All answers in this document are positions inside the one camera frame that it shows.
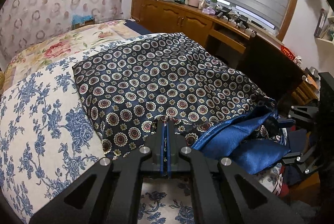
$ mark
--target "floral blanket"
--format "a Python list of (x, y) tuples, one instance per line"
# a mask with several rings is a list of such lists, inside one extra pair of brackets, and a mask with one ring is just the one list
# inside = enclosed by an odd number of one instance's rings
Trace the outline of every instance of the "floral blanket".
[(16, 55), (5, 71), (3, 90), (17, 81), (69, 55), (110, 41), (137, 37), (136, 31), (125, 26), (125, 20), (88, 25), (35, 44)]
[[(0, 103), (0, 188), (18, 217), (28, 223), (46, 203), (104, 156), (86, 116), (72, 67), (114, 47), (159, 38), (145, 35), (104, 43), (52, 63), (7, 89)], [(269, 191), (280, 166), (257, 175)], [(189, 187), (178, 180), (146, 180), (138, 223), (194, 223)]]

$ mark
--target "metal bolt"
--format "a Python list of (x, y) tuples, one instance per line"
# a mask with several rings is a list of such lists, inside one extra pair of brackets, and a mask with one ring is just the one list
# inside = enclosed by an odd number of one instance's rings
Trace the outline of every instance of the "metal bolt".
[(150, 152), (150, 148), (149, 147), (141, 147), (140, 149), (139, 149), (139, 151), (142, 153), (142, 154), (148, 154), (149, 152)]
[(109, 165), (110, 164), (110, 159), (108, 158), (108, 157), (104, 157), (104, 158), (102, 158), (101, 160), (100, 160), (100, 165), (102, 165), (102, 166), (107, 166), (107, 165)]
[(189, 154), (189, 153), (191, 153), (191, 148), (189, 148), (189, 147), (183, 147), (181, 149), (181, 152), (184, 153), (184, 154)]
[(229, 166), (232, 164), (232, 160), (227, 157), (223, 158), (220, 162), (223, 166)]

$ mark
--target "small flower motif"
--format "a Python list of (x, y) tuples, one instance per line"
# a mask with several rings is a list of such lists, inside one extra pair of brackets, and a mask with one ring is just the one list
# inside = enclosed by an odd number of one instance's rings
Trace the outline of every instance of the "small flower motif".
[(130, 149), (134, 150), (136, 148), (136, 144), (134, 142), (131, 142), (129, 144)]
[(114, 150), (114, 155), (120, 156), (121, 155), (121, 151), (119, 149)]
[(113, 134), (113, 131), (109, 128), (106, 130), (106, 135), (110, 137)]
[(124, 131), (124, 130), (126, 130), (126, 129), (127, 129), (126, 124), (125, 124), (125, 123), (121, 124), (121, 130)]

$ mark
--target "blue floral pattern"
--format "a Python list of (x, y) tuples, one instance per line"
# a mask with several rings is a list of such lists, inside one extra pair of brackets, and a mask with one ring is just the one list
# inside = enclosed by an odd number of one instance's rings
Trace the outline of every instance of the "blue floral pattern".
[[(35, 212), (104, 157), (101, 138), (83, 110), (71, 68), (107, 48), (154, 36), (113, 41), (74, 54), (25, 77), (1, 96), (0, 188), (23, 223), (29, 223)], [(191, 221), (185, 182), (143, 184), (138, 223)]]

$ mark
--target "cardboard box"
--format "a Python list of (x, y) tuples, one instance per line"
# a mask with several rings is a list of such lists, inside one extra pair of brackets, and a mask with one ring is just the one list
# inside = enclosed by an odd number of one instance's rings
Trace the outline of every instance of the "cardboard box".
[(72, 30), (78, 29), (78, 28), (86, 26), (86, 25), (91, 25), (91, 24), (95, 24), (95, 19), (89, 20), (89, 21), (84, 21), (83, 23), (76, 23), (75, 25), (72, 25)]

